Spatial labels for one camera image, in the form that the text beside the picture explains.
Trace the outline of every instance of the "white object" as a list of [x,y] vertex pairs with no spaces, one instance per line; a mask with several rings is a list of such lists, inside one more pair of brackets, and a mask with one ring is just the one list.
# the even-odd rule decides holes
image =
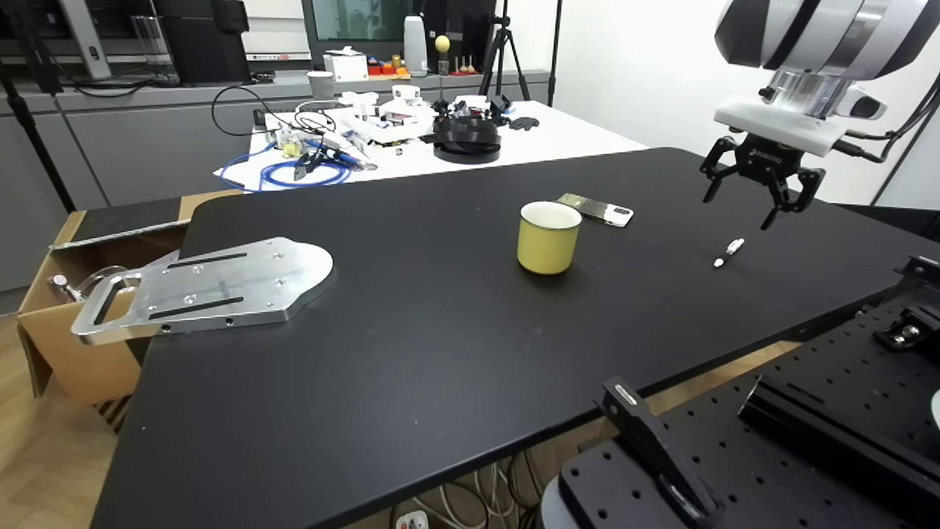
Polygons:
[[935,400],[932,400],[932,415],[935,415],[935,424],[936,424],[936,428],[940,428],[940,391],[936,391]]
[[577,516],[566,512],[560,500],[557,478],[552,478],[540,493],[540,524],[547,529],[578,529]]
[[406,512],[393,521],[393,529],[433,529],[433,521],[427,512]]
[[856,83],[904,68],[922,49],[910,34],[936,27],[926,0],[766,0],[765,21],[756,21],[757,5],[732,0],[716,42],[732,64],[770,68],[776,77],[760,102],[732,99],[716,120],[813,156],[826,156],[848,130],[826,118],[853,118],[864,97]]
[[577,225],[582,225],[578,208],[565,206],[565,202],[550,202],[550,199],[527,202],[519,215],[531,225],[540,225],[540,230],[577,230]]
[[734,237],[729,246],[725,246],[725,256],[713,258],[713,271],[725,266],[732,262],[732,256],[740,253],[740,246],[745,243],[745,237]]
[[[643,144],[622,139],[610,130],[594,125],[582,118],[565,114],[535,99],[515,102],[509,118],[538,118],[535,130],[500,130],[503,150],[500,158],[488,167],[510,167],[510,164],[538,164],[538,162],[557,162],[557,158],[585,158],[585,156],[610,156],[610,153],[631,153],[646,150]],[[246,153],[259,153],[267,147],[265,131],[253,136]],[[402,177],[430,177],[430,172],[461,172],[474,169],[474,164],[453,164],[436,156],[433,144],[409,142],[402,150],[390,147],[367,147],[365,150],[372,169],[356,169],[346,183],[372,183],[372,178],[402,178]],[[267,192],[259,183],[261,167],[278,162],[278,153],[250,156],[243,164],[231,164],[215,169],[215,177],[237,183],[246,192]]]
[[352,114],[358,118],[358,120],[365,120],[365,118],[375,118],[375,102],[380,102],[380,95],[375,92],[344,92],[342,97],[337,97],[337,102],[342,106],[350,106],[352,108]]
[[826,156],[831,144],[845,136],[845,124],[806,118],[745,97],[729,97],[713,111],[713,120],[813,156]]
[[82,61],[87,68],[92,80],[108,80],[112,77],[112,64],[107,49],[101,48],[92,11],[86,0],[60,0],[62,2],[62,15],[70,27],[70,34],[79,45]]
[[358,53],[352,48],[322,53],[322,64],[333,74],[333,80],[337,80],[337,83],[371,77],[371,64],[367,64],[365,53]]
[[631,208],[622,208],[622,206],[616,206],[616,202],[610,202],[610,206],[606,208],[606,222],[609,222],[609,225],[626,225],[631,218],[635,218],[635,211],[631,211]]
[[419,86],[390,86],[390,99],[402,99],[409,106],[424,102]]
[[406,68],[412,77],[430,74],[430,34],[419,15],[406,18]]

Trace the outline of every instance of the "white table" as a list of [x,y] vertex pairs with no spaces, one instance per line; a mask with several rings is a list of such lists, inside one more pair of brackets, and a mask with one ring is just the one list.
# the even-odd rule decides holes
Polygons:
[[[496,162],[488,164],[456,164],[436,156],[433,144],[409,142],[397,147],[367,147],[367,156],[380,164],[372,169],[352,169],[344,183],[371,183],[371,178],[399,178],[399,177],[424,177],[424,172],[456,172],[475,167],[506,167],[506,164],[535,164],[556,158],[582,158],[582,156],[609,156],[609,153],[631,153],[646,150],[637,142],[628,142],[616,131],[550,108],[544,102],[515,102],[510,118],[538,118],[535,130],[509,130],[500,125],[503,150]],[[253,136],[250,153],[267,147],[265,136]],[[227,167],[227,178],[240,183],[246,192],[259,187],[259,169],[273,164],[278,153],[255,156],[243,167]]]

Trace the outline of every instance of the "wooden floor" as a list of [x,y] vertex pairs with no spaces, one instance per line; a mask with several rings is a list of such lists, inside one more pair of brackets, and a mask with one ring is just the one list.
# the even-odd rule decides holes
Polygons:
[[[792,343],[757,349],[653,397],[650,406],[668,412],[788,349]],[[87,527],[115,444],[92,408],[68,403],[55,387],[33,397],[15,321],[0,318],[0,529]]]

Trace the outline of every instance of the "yellow cup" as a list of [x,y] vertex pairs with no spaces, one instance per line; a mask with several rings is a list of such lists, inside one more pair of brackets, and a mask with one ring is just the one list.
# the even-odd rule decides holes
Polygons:
[[519,208],[518,262],[538,275],[565,274],[577,258],[578,225],[582,215],[565,202],[527,202]]

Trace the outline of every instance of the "small object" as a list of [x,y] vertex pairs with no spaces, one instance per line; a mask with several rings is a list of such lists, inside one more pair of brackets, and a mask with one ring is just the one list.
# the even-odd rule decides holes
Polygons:
[[578,208],[585,218],[606,221],[609,225],[626,225],[635,211],[616,202],[600,202],[582,193],[560,193],[557,202]]
[[436,156],[444,162],[484,164],[500,158],[500,147],[503,139],[484,97],[461,97],[436,118]]
[[935,425],[940,428],[940,391],[932,400]]
[[538,120],[535,118],[515,118],[515,120],[509,120],[509,130],[535,130],[538,125]]
[[278,150],[286,158],[302,158],[302,153],[305,153],[299,139],[287,139]]
[[519,208],[518,262],[538,275],[557,275],[574,264],[582,215],[565,202]]
[[908,352],[922,349],[935,352],[940,343],[940,308],[935,306],[908,306],[886,333],[875,333],[875,341],[886,349]]
[[430,39],[419,15],[406,18],[406,64],[412,77],[430,74]]
[[55,290],[60,300],[65,302],[79,302],[82,293],[68,283],[68,275],[55,274],[49,275],[49,288]]
[[390,86],[390,97],[393,97],[393,99],[402,99],[402,102],[409,102],[409,106],[424,102],[424,99],[419,99],[419,86]]
[[436,49],[437,49],[440,55],[446,55],[446,53],[450,53],[450,34],[437,34],[437,39],[436,39]]
[[725,246],[725,256],[720,256],[720,258],[713,258],[713,271],[723,271],[729,262],[732,262],[732,256],[738,256],[740,253],[740,246],[745,243],[745,237],[734,237],[729,246]]
[[322,164],[322,150],[305,150],[305,153],[299,156],[297,169],[293,169],[293,183],[302,178],[302,177],[308,177],[308,172],[314,172],[320,164]]
[[[333,256],[318,243],[265,237],[180,262],[104,275],[82,300],[70,333],[86,343],[286,322],[322,290]],[[136,288],[124,318],[107,321],[115,293]]]
[[433,521],[427,512],[406,512],[393,521],[393,529],[433,529]]
[[333,80],[337,80],[337,83],[371,77],[371,64],[367,64],[365,53],[358,53],[352,48],[322,53],[322,64],[333,74]]

